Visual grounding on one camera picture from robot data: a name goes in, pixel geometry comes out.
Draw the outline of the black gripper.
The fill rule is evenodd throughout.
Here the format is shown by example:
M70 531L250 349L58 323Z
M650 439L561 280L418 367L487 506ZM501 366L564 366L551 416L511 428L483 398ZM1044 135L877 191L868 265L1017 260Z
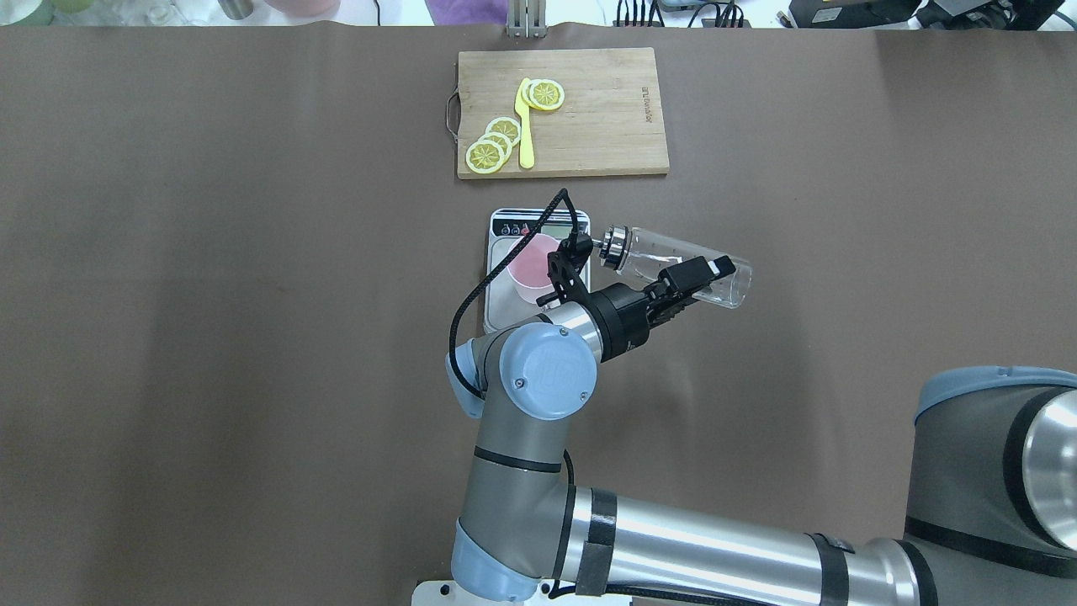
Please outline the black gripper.
M737 306L735 292L717 293L712 284L730 279L737 264L728 256L696 256L666 266L657 280L644 290L614 283L589 293L587 308L592 314L602 346L601 362L642 348L649 341L651 329L672 321L700 295L716 306Z

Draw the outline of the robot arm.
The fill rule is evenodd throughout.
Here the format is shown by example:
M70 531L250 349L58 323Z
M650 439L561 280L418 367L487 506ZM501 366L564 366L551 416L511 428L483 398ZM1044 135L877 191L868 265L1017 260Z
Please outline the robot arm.
M904 532L864 545L697 513L567 479L570 418L601 362L642 344L688 288L598 292L450 346L480 421L451 576L485 601L607 595L693 605L1073 605L1074 375L966 367L920 393Z

